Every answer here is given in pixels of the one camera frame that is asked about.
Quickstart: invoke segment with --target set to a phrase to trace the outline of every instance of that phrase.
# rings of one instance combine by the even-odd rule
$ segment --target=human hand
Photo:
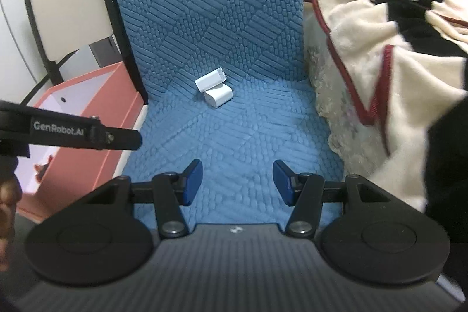
[[[8,250],[15,235],[16,204],[22,196],[15,169],[18,158],[0,156],[0,271],[8,270]]]

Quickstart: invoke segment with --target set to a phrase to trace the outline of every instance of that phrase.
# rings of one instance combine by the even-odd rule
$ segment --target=blue textured cushion
[[[183,208],[195,223],[278,222],[286,207],[272,181],[275,159],[340,180],[302,55],[302,0],[118,0],[150,95],[143,147],[124,173],[149,180],[199,158],[204,180]],[[234,98],[208,106],[195,79],[222,67]],[[337,214],[324,209],[324,221]],[[136,215],[155,227],[152,207]]]

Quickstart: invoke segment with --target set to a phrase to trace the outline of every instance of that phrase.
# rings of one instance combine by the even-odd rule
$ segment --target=metal screw
[[[311,176],[313,176],[314,174],[311,173],[311,172],[302,172],[300,173],[297,178],[299,180],[299,183],[301,183],[302,185],[304,185],[307,181],[307,179]]]
[[[162,231],[170,235],[179,234],[184,228],[184,224],[180,221],[167,221],[162,224]]]
[[[306,221],[294,221],[289,225],[289,230],[295,234],[307,234],[312,230],[312,225]]]

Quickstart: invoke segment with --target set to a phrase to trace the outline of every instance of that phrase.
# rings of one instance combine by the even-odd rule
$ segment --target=white fabric
[[[462,2],[454,1],[458,1],[456,5],[460,7]],[[413,52],[409,43],[398,34],[396,23],[388,21],[386,4],[375,5],[370,0],[317,2],[330,30],[331,41],[367,109],[374,96],[383,49],[385,45],[395,46],[386,128],[390,157],[381,157],[382,163],[374,162],[369,166],[367,153],[364,154],[364,157],[367,156],[364,161],[367,161],[369,170],[373,171],[370,174],[371,181],[413,207],[424,209],[423,172],[427,128],[466,96],[462,89],[465,59]],[[446,14],[455,12],[450,2],[444,3],[439,9]],[[434,12],[427,11],[426,20],[443,32],[444,37],[455,40],[462,48],[466,46],[463,42],[466,36]],[[320,40],[316,32],[313,36],[310,33],[305,31],[306,49],[317,45]],[[324,53],[323,46],[319,51]],[[375,126],[365,128],[374,129],[374,133],[376,131]],[[375,147],[375,151],[381,151],[381,147]],[[355,164],[353,168],[349,168],[349,165],[346,167],[347,170],[358,172]]]
[[[454,19],[468,20],[467,0],[444,0],[432,2],[432,10],[437,14]]]

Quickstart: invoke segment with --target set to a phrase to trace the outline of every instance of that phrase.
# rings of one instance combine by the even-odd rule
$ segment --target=logo
[[[75,129],[74,127],[57,126],[55,124],[50,124],[49,125],[49,124],[41,123],[38,120],[36,120],[33,123],[33,127],[34,127],[34,130],[46,131],[48,133],[67,134],[67,135],[81,135],[82,137],[85,135],[83,128]]]

